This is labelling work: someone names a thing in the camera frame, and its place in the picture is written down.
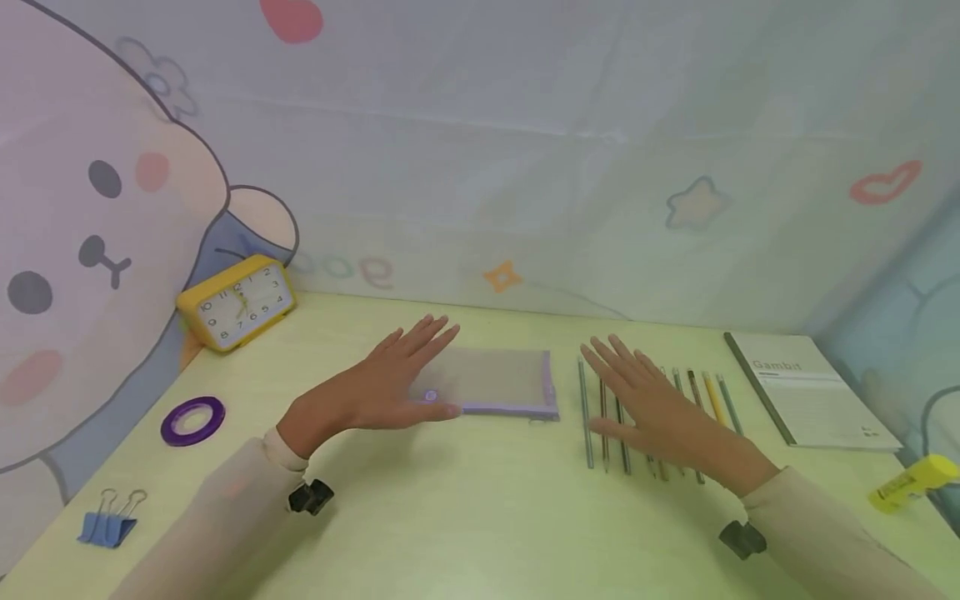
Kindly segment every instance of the alarm clock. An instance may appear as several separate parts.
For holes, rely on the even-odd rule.
[[[244,346],[297,305],[283,265],[255,254],[177,296],[177,308],[209,348]]]

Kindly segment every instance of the yellow glue stick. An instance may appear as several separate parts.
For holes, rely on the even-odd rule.
[[[930,454],[870,492],[867,499],[878,511],[889,515],[957,477],[960,477],[960,469],[949,458]]]

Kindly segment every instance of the desk surface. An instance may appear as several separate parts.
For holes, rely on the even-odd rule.
[[[256,598],[804,598],[766,555],[740,562],[719,540],[743,518],[719,485],[691,474],[649,476],[634,454],[588,470],[575,357],[590,335],[617,333],[669,371],[721,372],[751,437],[861,518],[880,541],[944,590],[960,589],[960,540],[927,501],[884,516],[866,493],[900,470],[892,455],[786,446],[718,330],[302,295],[301,306],[228,356],[202,352],[0,585],[10,598],[102,599],[180,514],[205,475],[276,423],[290,400],[362,358],[399,324],[444,312],[476,348],[549,349],[561,421],[468,416],[401,432],[349,432],[325,445],[308,475],[336,499],[298,516],[231,582]],[[591,381],[596,381],[590,373]],[[597,412],[598,386],[590,401]],[[209,440],[172,448],[158,428],[193,396],[214,395],[227,419]],[[593,440],[599,458],[600,441]],[[120,549],[75,541],[100,490],[146,489]]]

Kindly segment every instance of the blue binder clip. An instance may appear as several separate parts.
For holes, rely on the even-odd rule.
[[[96,513],[84,515],[84,527],[77,538],[78,541],[104,548],[115,548],[123,543],[127,534],[136,525],[136,519],[132,518],[133,509],[147,499],[147,493],[143,490],[130,492],[127,503],[119,512],[114,513],[113,501],[116,499],[117,490],[114,488],[106,488],[100,492],[100,506],[97,507]]]

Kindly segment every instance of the pink cheek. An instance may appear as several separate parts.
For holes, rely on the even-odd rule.
[[[34,352],[0,381],[0,404],[26,404],[53,383],[62,367],[63,356],[56,350]]]
[[[136,160],[136,184],[145,192],[156,192],[170,177],[170,160],[157,152],[145,152]]]

